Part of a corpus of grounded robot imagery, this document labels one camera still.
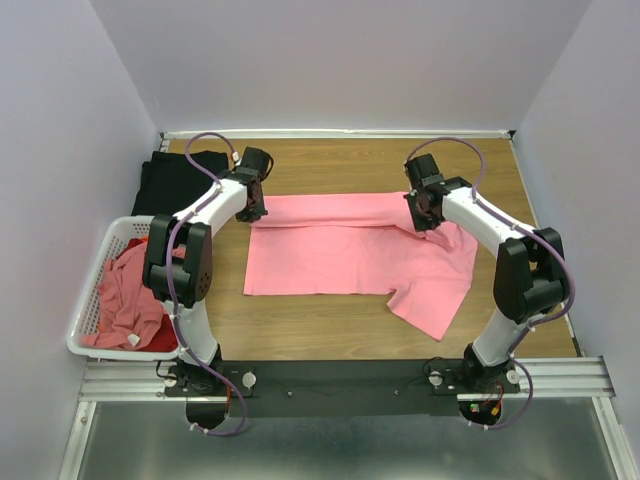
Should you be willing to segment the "pink t shirt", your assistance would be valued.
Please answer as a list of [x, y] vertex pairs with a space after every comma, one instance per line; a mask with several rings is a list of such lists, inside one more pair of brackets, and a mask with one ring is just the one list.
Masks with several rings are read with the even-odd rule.
[[471, 288], [477, 241], [454, 223], [415, 230], [400, 192], [282, 195], [251, 227], [250, 296], [389, 295], [389, 310], [441, 340]]

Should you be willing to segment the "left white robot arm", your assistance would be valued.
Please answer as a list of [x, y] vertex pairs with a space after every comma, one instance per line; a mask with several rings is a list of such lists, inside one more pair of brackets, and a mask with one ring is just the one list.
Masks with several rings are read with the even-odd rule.
[[152, 219], [142, 270], [143, 285], [169, 312], [178, 358], [192, 364], [187, 382], [201, 395], [214, 393], [220, 383], [233, 386], [216, 365], [218, 342], [203, 306], [213, 279], [212, 240], [232, 218], [253, 223], [267, 215], [262, 182], [274, 166], [273, 157], [258, 148], [230, 153], [232, 166], [218, 174], [185, 153], [212, 185], [182, 212]]

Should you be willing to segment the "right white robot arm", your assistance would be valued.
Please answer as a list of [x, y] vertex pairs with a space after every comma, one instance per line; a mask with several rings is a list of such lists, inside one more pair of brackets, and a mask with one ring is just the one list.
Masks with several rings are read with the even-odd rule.
[[416, 231], [449, 222], [461, 227], [496, 260], [493, 298], [496, 309], [483, 332], [470, 343], [460, 379], [480, 392], [504, 375], [515, 348], [535, 322], [571, 296], [563, 268], [560, 234], [523, 225], [487, 202], [471, 183], [441, 174], [430, 154], [405, 162], [410, 190], [404, 196]]

